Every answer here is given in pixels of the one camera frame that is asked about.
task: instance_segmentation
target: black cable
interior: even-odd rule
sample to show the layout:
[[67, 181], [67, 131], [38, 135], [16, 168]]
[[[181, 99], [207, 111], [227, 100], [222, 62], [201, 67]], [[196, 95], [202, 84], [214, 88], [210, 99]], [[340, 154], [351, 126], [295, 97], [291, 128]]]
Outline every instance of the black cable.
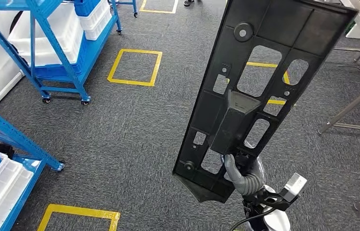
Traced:
[[250, 218], [243, 219], [243, 220], [239, 221], [238, 223], [236, 223], [234, 226], [232, 226], [232, 228], [229, 231], [234, 231], [234, 229], [238, 228], [238, 226], [240, 226], [241, 224], [243, 224], [245, 222], [248, 222], [250, 220], [256, 219], [256, 218], [264, 217], [264, 216], [272, 213], [275, 210], [276, 210], [275, 208], [272, 208], [271, 210], [269, 210], [267, 212], [261, 213], [259, 215], [256, 215], [256, 216], [253, 216], [253, 217], [250, 217]]

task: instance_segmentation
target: metal table leg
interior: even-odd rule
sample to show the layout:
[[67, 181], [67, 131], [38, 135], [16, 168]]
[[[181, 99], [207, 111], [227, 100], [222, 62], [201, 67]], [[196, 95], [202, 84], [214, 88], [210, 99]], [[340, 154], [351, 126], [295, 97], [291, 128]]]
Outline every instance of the metal table leg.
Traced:
[[335, 127], [342, 127], [342, 128], [354, 128], [354, 129], [360, 129], [360, 126], [358, 125], [351, 125], [351, 124], [342, 124], [337, 123], [339, 119], [344, 117], [348, 112], [350, 112], [352, 109], [354, 109], [355, 106], [357, 106], [360, 103], [360, 96], [358, 96], [354, 101], [352, 101], [347, 107], [345, 107], [340, 113], [338, 113], [334, 118], [330, 119], [327, 124], [325, 124], [320, 130], [318, 130], [318, 133], [323, 134], [327, 129], [329, 129], [331, 126]]

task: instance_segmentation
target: gray carpet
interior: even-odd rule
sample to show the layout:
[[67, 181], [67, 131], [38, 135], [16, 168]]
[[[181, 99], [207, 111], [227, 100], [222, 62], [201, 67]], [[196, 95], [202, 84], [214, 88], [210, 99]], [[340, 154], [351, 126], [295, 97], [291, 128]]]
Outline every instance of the gray carpet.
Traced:
[[[170, 10], [173, 3], [148, 0], [145, 9]], [[60, 93], [43, 104], [27, 79], [0, 102], [0, 115], [66, 161], [62, 172], [44, 170], [14, 231], [37, 230], [50, 203], [118, 211], [119, 231], [220, 231], [244, 218], [236, 193], [226, 204], [200, 204], [171, 176], [224, 6], [223, 0], [196, 1], [189, 8], [179, 2], [176, 14], [140, 12], [135, 19], [130, 6], [120, 5], [123, 34], [110, 35], [87, 80], [89, 106]], [[360, 47], [360, 41], [344, 38], [340, 45]], [[163, 52], [154, 87], [106, 80], [122, 48]], [[261, 154], [272, 187], [281, 189], [294, 172], [309, 180], [287, 211], [293, 231], [360, 231], [360, 212], [351, 210], [360, 201], [360, 131], [316, 133], [360, 94], [356, 55], [331, 53]], [[154, 58], [125, 54], [116, 75], [147, 81]], [[254, 62], [274, 59], [259, 51]], [[300, 63], [291, 68], [305, 69]], [[268, 72], [249, 68], [256, 78], [246, 86], [263, 84]], [[360, 124], [360, 106], [343, 121]], [[207, 161], [213, 170], [216, 164], [215, 155]], [[47, 230], [107, 230], [107, 223], [56, 214]]]

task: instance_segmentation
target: rectangular cutout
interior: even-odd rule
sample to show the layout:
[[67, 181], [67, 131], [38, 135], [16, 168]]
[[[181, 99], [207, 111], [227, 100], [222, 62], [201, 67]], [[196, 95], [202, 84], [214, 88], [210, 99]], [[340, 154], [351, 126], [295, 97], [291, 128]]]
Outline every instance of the rectangular cutout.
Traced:
[[205, 153], [205, 157], [201, 163], [201, 167], [212, 174], [217, 174], [221, 166], [221, 154], [209, 148], [207, 153]]
[[205, 141], [205, 137], [207, 137], [207, 135], [205, 135], [202, 132], [197, 131], [197, 133], [195, 134], [193, 143], [197, 144], [197, 145], [202, 145]]
[[302, 59], [293, 60], [286, 71], [289, 73], [289, 82], [286, 82], [285, 78], [283, 78], [283, 82], [290, 85], [298, 84], [307, 71], [307, 68], [309, 68], [309, 63], [306, 61]]
[[277, 116], [284, 104], [285, 99], [272, 96], [270, 97], [263, 111], [271, 115]]
[[214, 88], [212, 90], [216, 93], [224, 94], [226, 90], [226, 86], [228, 86], [228, 83], [229, 83], [229, 79], [227, 77], [218, 74], [214, 84]]
[[248, 148], [255, 148], [269, 128], [269, 125], [269, 122], [264, 119], [256, 120], [249, 134], [246, 136], [244, 145]]
[[[266, 60], [272, 60], [274, 64], [256, 63], [264, 57]], [[254, 97], [262, 95], [281, 59], [280, 52], [264, 46], [256, 46], [238, 81], [238, 90]]]

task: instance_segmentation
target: mounting hole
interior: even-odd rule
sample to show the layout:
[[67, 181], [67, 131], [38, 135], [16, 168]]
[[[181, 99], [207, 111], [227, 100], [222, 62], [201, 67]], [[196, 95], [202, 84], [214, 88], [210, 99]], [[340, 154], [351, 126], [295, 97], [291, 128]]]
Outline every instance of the mounting hole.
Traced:
[[234, 29], [234, 37], [239, 42], [248, 41], [253, 35], [252, 26], [248, 23], [240, 23]]
[[192, 161], [186, 161], [185, 164], [184, 164], [184, 167], [187, 170], [194, 170], [195, 169], [194, 163]]
[[241, 37], [245, 37], [246, 36], [246, 31], [245, 30], [240, 30], [239, 31], [239, 36], [241, 36]]

